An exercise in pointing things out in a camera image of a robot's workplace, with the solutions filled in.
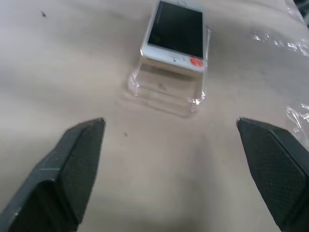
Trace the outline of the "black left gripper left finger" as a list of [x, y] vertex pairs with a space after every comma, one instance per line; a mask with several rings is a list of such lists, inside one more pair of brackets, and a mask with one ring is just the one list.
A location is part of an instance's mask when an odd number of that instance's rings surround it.
[[77, 232], [96, 180], [106, 122], [64, 132], [0, 213], [0, 232]]

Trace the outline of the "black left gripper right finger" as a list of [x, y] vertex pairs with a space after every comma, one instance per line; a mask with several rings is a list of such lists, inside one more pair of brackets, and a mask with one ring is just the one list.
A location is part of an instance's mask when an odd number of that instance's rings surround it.
[[309, 151], [286, 129], [239, 118], [251, 176], [282, 232], [309, 232]]

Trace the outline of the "clear plastic phone case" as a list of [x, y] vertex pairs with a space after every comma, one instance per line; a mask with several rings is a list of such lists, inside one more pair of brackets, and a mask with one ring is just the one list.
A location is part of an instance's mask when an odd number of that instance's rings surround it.
[[128, 75], [126, 90], [130, 99], [150, 108], [190, 117], [199, 112], [206, 100], [206, 80], [208, 76], [208, 53], [211, 40], [211, 29], [204, 25], [205, 58], [202, 73], [190, 76], [185, 71], [172, 72], [153, 64], [144, 58]]

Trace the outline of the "white smartphone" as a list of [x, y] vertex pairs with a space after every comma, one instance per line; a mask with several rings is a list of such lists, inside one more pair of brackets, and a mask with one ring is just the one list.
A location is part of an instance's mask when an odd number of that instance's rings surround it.
[[204, 9], [184, 0], [159, 0], [147, 25], [141, 60], [153, 67], [191, 77], [207, 68]]

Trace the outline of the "clear plastic wrap sheet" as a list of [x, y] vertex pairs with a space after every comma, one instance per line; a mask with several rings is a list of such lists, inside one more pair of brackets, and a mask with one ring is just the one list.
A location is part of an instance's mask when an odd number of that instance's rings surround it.
[[[288, 15], [295, 21], [304, 24], [309, 29], [309, 0], [284, 0]], [[283, 34], [270, 30], [255, 29], [250, 37], [270, 45], [276, 51], [293, 52], [309, 58], [309, 40], [290, 39]], [[296, 100], [287, 104], [288, 118], [294, 123], [293, 131], [309, 140], [309, 100]]]

